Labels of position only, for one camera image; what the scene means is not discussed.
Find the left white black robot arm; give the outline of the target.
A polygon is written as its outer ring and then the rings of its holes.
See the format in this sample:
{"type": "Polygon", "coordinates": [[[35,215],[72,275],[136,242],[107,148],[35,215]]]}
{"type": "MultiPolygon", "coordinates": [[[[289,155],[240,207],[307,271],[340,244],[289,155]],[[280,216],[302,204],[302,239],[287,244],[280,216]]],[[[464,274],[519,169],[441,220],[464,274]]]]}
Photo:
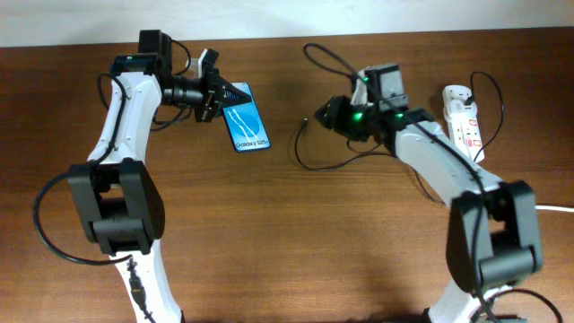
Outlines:
{"type": "Polygon", "coordinates": [[[196,121],[209,122],[251,101],[221,77],[211,48],[188,59],[193,77],[173,72],[173,43],[162,31],[141,31],[137,52],[115,58],[105,74],[112,97],[99,141],[67,179],[87,240],[106,255],[103,265],[118,270],[139,322],[185,319],[162,261],[164,204],[145,165],[158,108],[189,110],[196,121]]]}

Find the blue screen Galaxy smartphone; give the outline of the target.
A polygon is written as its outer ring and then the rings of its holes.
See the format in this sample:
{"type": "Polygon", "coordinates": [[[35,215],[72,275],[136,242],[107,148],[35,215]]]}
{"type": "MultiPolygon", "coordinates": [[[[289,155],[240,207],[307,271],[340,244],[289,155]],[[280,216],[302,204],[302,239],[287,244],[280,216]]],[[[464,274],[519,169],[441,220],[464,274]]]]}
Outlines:
{"type": "Polygon", "coordinates": [[[269,149],[271,142],[250,86],[246,82],[235,82],[233,85],[251,99],[249,103],[223,109],[223,117],[234,150],[237,153],[248,153],[269,149]]]}

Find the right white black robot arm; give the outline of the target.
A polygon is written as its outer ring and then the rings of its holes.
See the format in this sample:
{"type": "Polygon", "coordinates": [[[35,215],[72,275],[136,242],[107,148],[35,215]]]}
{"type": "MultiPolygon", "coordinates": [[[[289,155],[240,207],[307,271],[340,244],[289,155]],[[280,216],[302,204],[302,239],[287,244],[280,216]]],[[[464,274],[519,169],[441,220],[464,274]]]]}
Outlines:
{"type": "Polygon", "coordinates": [[[409,109],[398,65],[352,75],[352,97],[319,108],[319,123],[353,141],[373,138],[412,167],[450,211],[446,258],[451,281],[426,309],[426,322],[496,321],[490,300],[542,269],[535,193],[505,182],[461,153],[424,109],[409,109]]]}

